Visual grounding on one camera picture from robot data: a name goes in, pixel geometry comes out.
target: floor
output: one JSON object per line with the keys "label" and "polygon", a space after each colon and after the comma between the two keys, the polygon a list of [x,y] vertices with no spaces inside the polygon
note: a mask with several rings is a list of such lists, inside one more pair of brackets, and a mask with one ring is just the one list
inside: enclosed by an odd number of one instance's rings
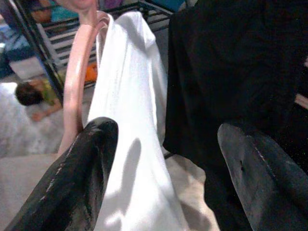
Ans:
{"label": "floor", "polygon": [[[167,70],[168,30],[155,35]],[[54,161],[50,154],[57,152],[63,134],[62,110],[40,122],[31,120],[33,112],[48,106],[43,103],[30,107],[20,105],[14,95],[18,81],[16,75],[0,80],[0,230],[7,226]],[[84,92],[84,123],[93,90],[88,88]],[[190,229],[219,231],[213,212],[203,201],[205,172],[177,155],[167,160],[167,168]]]}

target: clothes hanger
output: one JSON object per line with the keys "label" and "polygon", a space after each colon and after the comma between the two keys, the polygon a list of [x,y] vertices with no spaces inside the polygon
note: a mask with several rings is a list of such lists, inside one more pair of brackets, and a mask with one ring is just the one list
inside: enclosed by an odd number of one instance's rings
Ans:
{"label": "clothes hanger", "polygon": [[83,130],[82,97],[90,52],[96,35],[105,39],[109,17],[105,12],[96,11],[97,0],[56,0],[60,5],[79,14],[78,29],[69,56],[64,85],[64,134],[59,147],[59,157]]}

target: black metal rack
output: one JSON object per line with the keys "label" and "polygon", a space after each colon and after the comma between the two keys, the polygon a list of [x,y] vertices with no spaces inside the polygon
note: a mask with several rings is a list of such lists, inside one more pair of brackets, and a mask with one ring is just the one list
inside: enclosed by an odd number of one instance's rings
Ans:
{"label": "black metal rack", "polygon": [[[22,0],[5,1],[15,15],[18,26],[33,48],[48,80],[62,102],[64,83],[59,77],[59,70],[65,69],[67,66],[72,43],[79,28],[78,18],[37,24]],[[33,11],[42,11],[54,7],[59,7],[59,5],[36,8]],[[169,18],[174,13],[172,10],[144,0],[104,11],[114,18],[128,11],[140,11],[153,32],[168,28]],[[96,49],[94,44],[89,62],[93,62],[95,59]]]}

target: blue item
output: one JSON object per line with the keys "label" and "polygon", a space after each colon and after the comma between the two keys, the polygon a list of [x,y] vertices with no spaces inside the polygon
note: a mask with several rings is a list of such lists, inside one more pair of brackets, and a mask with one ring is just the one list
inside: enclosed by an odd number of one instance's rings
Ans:
{"label": "blue item", "polygon": [[9,65],[9,61],[4,53],[4,43],[0,43],[0,79],[10,74],[13,74],[13,70]]}
{"label": "blue item", "polygon": [[20,61],[34,56],[27,39],[17,30],[6,28],[5,54],[10,62]]}
{"label": "blue item", "polygon": [[169,10],[178,11],[184,0],[152,0],[148,2],[159,4]]}
{"label": "blue item", "polygon": [[[50,4],[52,6],[56,5],[53,1],[50,1]],[[52,22],[58,22],[63,21],[69,18],[77,18],[78,13],[69,11],[68,9],[58,6],[54,7],[51,11],[51,21]]]}

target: white cloth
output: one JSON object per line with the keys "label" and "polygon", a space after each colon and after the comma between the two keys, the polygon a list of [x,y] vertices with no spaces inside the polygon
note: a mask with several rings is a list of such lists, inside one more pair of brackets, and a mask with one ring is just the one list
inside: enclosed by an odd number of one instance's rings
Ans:
{"label": "white cloth", "polygon": [[188,230],[161,150],[167,77],[155,36],[140,13],[110,23],[88,121],[119,126],[118,145],[96,231]]}

